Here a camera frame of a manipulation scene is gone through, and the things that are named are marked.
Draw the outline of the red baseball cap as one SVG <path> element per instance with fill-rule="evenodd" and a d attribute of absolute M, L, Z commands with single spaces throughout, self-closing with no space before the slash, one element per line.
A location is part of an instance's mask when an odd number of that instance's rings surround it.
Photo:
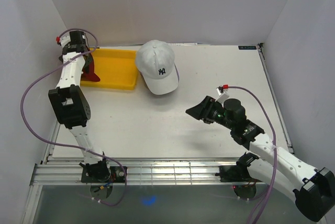
<path fill-rule="evenodd" d="M 90 82 L 99 82 L 101 79 L 95 73 L 94 59 L 91 54 L 84 55 L 85 64 L 82 69 L 82 80 Z"/>

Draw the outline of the white baseball cap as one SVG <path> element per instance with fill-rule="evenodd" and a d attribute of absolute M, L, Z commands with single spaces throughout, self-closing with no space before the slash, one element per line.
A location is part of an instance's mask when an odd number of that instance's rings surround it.
<path fill-rule="evenodd" d="M 168 43 L 159 40 L 146 42 L 136 52 L 135 64 L 152 94 L 165 95 L 178 88 L 175 53 Z"/>

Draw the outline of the purple visor cap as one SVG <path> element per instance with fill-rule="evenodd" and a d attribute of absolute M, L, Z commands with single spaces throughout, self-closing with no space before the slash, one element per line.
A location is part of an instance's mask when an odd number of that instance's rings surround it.
<path fill-rule="evenodd" d="M 179 81 L 180 81 L 180 75 L 179 75 L 179 72 L 178 72 L 178 69 L 177 69 L 177 66 L 176 66 L 176 64 L 174 65 L 174 67 L 175 67 L 176 74 L 177 74 L 177 78 L 178 78 L 178 82 L 179 82 Z"/>

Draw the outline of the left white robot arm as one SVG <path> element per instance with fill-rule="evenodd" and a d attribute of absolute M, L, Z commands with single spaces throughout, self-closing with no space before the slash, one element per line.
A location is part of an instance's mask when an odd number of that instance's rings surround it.
<path fill-rule="evenodd" d="M 77 141 L 83 153 L 84 162 L 80 164 L 85 174 L 105 182 L 111 176 L 111 169 L 102 157 L 101 151 L 88 136 L 87 123 L 91 109 L 81 87 L 81 79 L 99 82 L 95 73 L 93 56 L 86 42 L 86 34 L 80 30 L 69 32 L 68 36 L 57 38 L 62 47 L 60 60 L 65 64 L 56 88 L 48 91 L 48 97 L 59 124 L 64 125 Z"/>

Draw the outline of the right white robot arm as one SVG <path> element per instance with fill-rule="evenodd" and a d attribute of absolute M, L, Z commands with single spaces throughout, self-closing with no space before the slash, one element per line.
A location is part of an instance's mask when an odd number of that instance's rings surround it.
<path fill-rule="evenodd" d="M 276 147 L 264 130 L 248 120 L 241 102 L 224 102 L 206 96 L 185 111 L 206 124 L 217 123 L 230 130 L 233 140 L 246 148 L 235 165 L 220 167 L 217 176 L 224 180 L 262 181 L 286 195 L 309 220 L 318 222 L 334 207 L 334 174 L 317 169 L 281 147 Z"/>

